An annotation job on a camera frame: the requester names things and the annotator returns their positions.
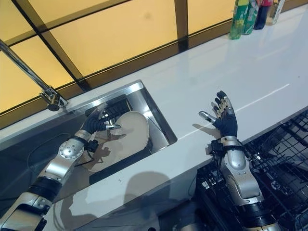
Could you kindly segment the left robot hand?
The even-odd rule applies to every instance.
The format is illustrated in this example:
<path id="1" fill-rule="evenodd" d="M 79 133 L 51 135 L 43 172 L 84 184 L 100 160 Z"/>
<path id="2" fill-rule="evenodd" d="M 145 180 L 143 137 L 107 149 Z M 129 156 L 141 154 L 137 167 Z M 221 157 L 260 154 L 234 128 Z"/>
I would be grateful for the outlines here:
<path id="1" fill-rule="evenodd" d="M 104 131 L 104 130 L 114 130 L 114 129 L 120 129 L 121 126 L 114 124 L 114 125 L 107 125 L 104 123 L 104 121 L 101 119 L 101 110 L 98 108 L 94 109 L 93 112 L 87 117 L 84 124 L 81 127 L 81 130 L 84 130 L 88 132 L 89 134 L 93 134 L 97 131 Z"/>

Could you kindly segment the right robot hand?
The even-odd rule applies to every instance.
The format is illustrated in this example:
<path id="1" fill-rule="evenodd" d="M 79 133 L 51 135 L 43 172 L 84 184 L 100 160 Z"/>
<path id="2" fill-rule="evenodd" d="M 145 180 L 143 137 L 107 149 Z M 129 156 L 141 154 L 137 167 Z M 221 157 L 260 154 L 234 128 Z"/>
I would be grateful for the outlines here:
<path id="1" fill-rule="evenodd" d="M 221 137 L 237 137 L 237 119 L 232 103 L 230 102 L 227 94 L 221 90 L 217 92 L 217 97 L 214 100 L 216 102 L 213 104 L 215 116 L 212 116 L 205 111 L 200 111 L 198 115 L 218 129 Z"/>

